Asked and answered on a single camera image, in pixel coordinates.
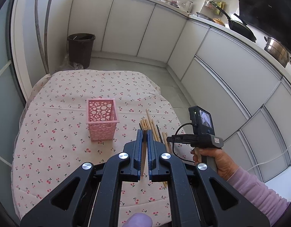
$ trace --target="floor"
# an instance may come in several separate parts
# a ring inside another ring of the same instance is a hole
[[[172,105],[180,123],[190,122],[188,113],[190,104],[166,68],[125,60],[92,57],[88,69],[143,73],[160,87],[161,95]],[[184,130],[186,133],[193,134],[189,126],[185,126]]]

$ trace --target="small display screen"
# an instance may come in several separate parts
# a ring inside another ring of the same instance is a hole
[[[210,120],[210,116],[207,113],[200,110],[200,117],[203,125],[212,128],[212,122]]]

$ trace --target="basket on shelf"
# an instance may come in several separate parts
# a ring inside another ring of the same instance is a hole
[[[115,99],[87,99],[86,112],[91,141],[112,140],[119,123]]]

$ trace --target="tablecloth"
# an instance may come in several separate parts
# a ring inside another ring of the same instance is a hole
[[[122,152],[127,142],[136,139],[146,108],[160,130],[169,135],[181,125],[160,88],[139,72],[63,71],[45,82],[33,89],[14,150],[13,201],[20,218],[83,162],[104,163]],[[120,123],[113,140],[91,142],[86,125],[87,98],[116,100]],[[175,151],[192,159],[188,145],[176,144]],[[119,226],[136,212],[149,215],[153,226],[171,220],[168,190],[149,180],[147,162],[144,172],[138,183],[122,185]]]

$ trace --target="white kitchen cabinet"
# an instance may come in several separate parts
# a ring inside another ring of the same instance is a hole
[[[102,51],[136,56],[153,9],[147,0],[114,0]]]
[[[183,15],[156,5],[137,56],[167,62],[186,21]]]
[[[268,162],[282,154],[280,140],[274,130],[267,111],[259,110],[242,128],[257,163]],[[263,181],[266,182],[287,168],[284,155],[259,166]]]
[[[282,79],[265,106],[289,148],[291,159],[291,85],[285,79]]]
[[[225,140],[248,120],[235,96],[203,62],[194,59],[181,82],[193,101],[210,112],[216,136]]]
[[[186,69],[194,58],[208,28],[207,25],[202,23],[192,22],[191,20],[186,22],[168,61],[168,65],[179,79],[183,77]]]
[[[94,34],[93,50],[100,51],[112,3],[113,0],[73,0],[68,35]]]
[[[253,50],[210,29],[197,55],[234,91],[251,115],[263,105],[280,74]]]
[[[252,150],[241,130],[237,131],[226,141],[224,141],[224,146],[222,149],[234,160],[237,165],[246,171],[257,164],[255,156],[252,153]],[[248,172],[256,175],[260,181],[263,181],[258,167],[254,167]]]

